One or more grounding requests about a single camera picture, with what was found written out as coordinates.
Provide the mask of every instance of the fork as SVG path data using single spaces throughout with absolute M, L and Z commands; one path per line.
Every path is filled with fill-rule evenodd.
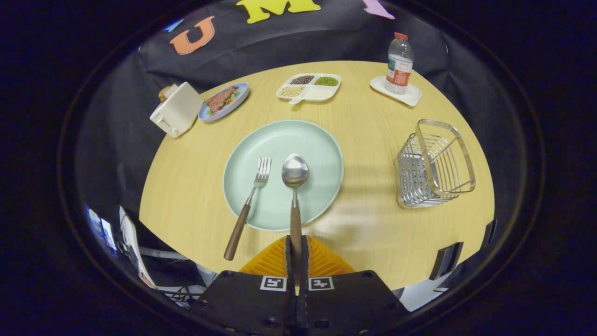
M 251 210 L 251 199 L 253 197 L 253 193 L 255 192 L 255 189 L 262 188 L 267 184 L 267 179 L 269 178 L 269 169 L 271 165 L 271 157 L 259 158 L 259 163 L 257 164 L 257 174 L 255 175 L 255 182 L 253 182 L 253 190 L 251 190 L 251 194 L 249 195 L 249 198 L 247 198 L 245 206 L 242 207 L 241 214 L 238 215 L 238 220 L 236 221 L 234 230 L 232 230 L 232 235 L 230 235 L 230 240 L 228 241 L 226 251 L 224 252 L 224 259 L 226 260 L 234 259 L 236 247 L 238 246 L 238 242 L 241 239 L 242 229 L 245 227 L 245 222 L 247 221 L 249 210 Z

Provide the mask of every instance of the green peas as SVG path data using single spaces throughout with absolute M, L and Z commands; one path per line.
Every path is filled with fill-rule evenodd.
M 320 77 L 315 82 L 315 85 L 336 86 L 338 85 L 338 80 L 331 77 Z

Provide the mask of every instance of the light green plate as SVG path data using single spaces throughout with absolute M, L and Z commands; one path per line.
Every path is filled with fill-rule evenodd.
M 255 191 L 247 225 L 265 231 L 290 229 L 293 191 L 282 182 L 282 165 L 292 153 L 309 166 L 309 179 L 298 189 L 302 224 L 319 217 L 334 201 L 344 176 L 344 159 L 338 143 L 316 124 L 283 120 L 267 124 L 236 146 L 224 169 L 224 197 L 238 217 L 251 189 L 259 157 L 271 157 L 267 185 Z

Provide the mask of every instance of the utensil holder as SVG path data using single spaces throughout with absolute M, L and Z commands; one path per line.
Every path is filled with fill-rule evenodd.
M 454 137 L 448 141 L 431 134 L 439 131 Z M 463 164 L 466 171 L 459 171 L 458 166 Z M 394 168 L 396 201 L 405 209 L 435 206 L 475 189 L 475 172 L 464 140 L 456 128 L 439 121 L 418 121 L 415 133 L 398 153 Z

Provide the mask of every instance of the white toaster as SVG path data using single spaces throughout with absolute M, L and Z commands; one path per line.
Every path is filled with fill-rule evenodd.
M 173 85 L 164 95 L 166 100 L 149 119 L 172 138 L 177 138 L 193 125 L 204 100 L 188 82 L 178 87 Z

